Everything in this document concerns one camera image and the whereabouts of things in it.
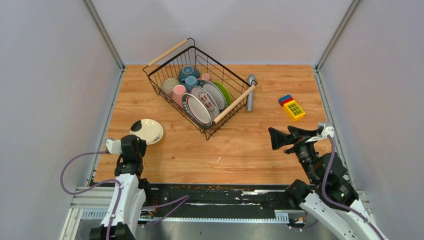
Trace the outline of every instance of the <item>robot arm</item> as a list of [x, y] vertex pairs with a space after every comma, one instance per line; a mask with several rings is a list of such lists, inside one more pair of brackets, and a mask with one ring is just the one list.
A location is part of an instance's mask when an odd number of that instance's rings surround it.
[[[135, 135], [124, 136], [121, 140], [106, 141], [106, 148], [110, 154], [117, 154], [119, 158], [116, 163], [116, 180], [121, 187], [115, 184], [112, 200], [107, 214], [100, 223], [100, 227], [92, 228], [89, 234], [90, 240], [135, 240], [137, 223], [146, 194], [149, 195], [149, 182], [140, 179], [143, 171], [142, 157], [146, 153], [146, 141]], [[113, 218], [109, 236], [107, 227]]]
[[[334, 153], [332, 164], [328, 169], [331, 154], [319, 156], [315, 151], [314, 143], [326, 139], [327, 136], [333, 137], [334, 128], [329, 123], [323, 122], [313, 131], [294, 126], [288, 126], [288, 130], [290, 134], [272, 127], [268, 129], [272, 149], [293, 145], [284, 152], [295, 153], [309, 178], [309, 183], [320, 186], [325, 182], [326, 192], [324, 196], [322, 186], [312, 190], [306, 183], [297, 179], [286, 190], [294, 207], [300, 207], [314, 215], [341, 240], [387, 240], [365, 211], [358, 193], [343, 178], [347, 169], [337, 153]], [[355, 212], [360, 213], [366, 221]]]

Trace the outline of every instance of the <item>black wire basket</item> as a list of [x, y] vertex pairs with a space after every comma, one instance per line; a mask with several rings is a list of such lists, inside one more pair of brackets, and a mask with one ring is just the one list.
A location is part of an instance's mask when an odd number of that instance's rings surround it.
[[[178, 48], [185, 45], [189, 40], [192, 41], [191, 46], [171, 57], [152, 72], [146, 72], [147, 68], [153, 66]], [[180, 69], [187, 65], [196, 67], [199, 70], [200, 75], [204, 73], [210, 74], [211, 81], [221, 83], [229, 92], [231, 104], [225, 108], [215, 119], [212, 120], [211, 126], [196, 124], [196, 122], [185, 111], [185, 109], [178, 105], [178, 103], [176, 103], [166, 92], [161, 89], [161, 85], [166, 79], [178, 79]], [[258, 84], [256, 81], [253, 81], [252, 84], [247, 83], [230, 69], [206, 54], [204, 51], [197, 48], [195, 40], [191, 37], [184, 39], [162, 55], [158, 56], [153, 61], [149, 62], [147, 66], [143, 68], [143, 71], [146, 73], [148, 79], [150, 80], [150, 83], [156, 94], [162, 96], [183, 117], [190, 121], [191, 124], [193, 124], [202, 134], [205, 135], [206, 140], [209, 140], [209, 138], [218, 129], [220, 129], [226, 122], [228, 122], [228, 120], [230, 120], [246, 105], [249, 93], [253, 91]]]

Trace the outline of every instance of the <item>yellow toy block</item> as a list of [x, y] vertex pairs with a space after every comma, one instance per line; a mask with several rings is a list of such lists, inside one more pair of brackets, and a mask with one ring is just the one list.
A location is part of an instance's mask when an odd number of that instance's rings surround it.
[[301, 108], [301, 106], [299, 106], [299, 104], [295, 100], [286, 102], [282, 106], [282, 109], [284, 109], [284, 111], [290, 116], [293, 122], [302, 119], [306, 115], [305, 111]]

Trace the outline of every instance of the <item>wooden tabletop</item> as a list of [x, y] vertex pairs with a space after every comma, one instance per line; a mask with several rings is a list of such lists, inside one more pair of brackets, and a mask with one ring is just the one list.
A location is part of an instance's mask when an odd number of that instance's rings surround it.
[[[143, 178], [151, 183], [291, 184], [308, 182], [295, 154], [273, 151], [268, 127], [287, 132], [287, 126], [315, 130], [326, 120], [314, 74], [309, 65], [227, 65], [242, 79], [255, 74], [253, 112], [240, 110], [210, 140], [161, 96], [156, 95], [142, 71], [145, 65], [129, 65], [112, 115], [107, 137], [120, 139], [133, 123], [153, 119], [165, 135], [147, 147]], [[293, 122], [278, 103], [290, 94], [306, 112]], [[319, 141], [321, 154], [330, 142]], [[102, 155], [95, 182], [114, 178], [117, 155]]]

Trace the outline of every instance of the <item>gray wall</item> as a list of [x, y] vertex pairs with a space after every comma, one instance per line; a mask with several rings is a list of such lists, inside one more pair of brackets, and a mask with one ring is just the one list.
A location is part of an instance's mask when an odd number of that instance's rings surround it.
[[81, 0], [0, 6], [0, 239], [56, 240], [120, 73]]
[[94, 0], [125, 64], [192, 37], [223, 63], [316, 64], [351, 0]]
[[423, 239], [424, 1], [363, 0], [322, 71], [344, 152], [390, 239]]

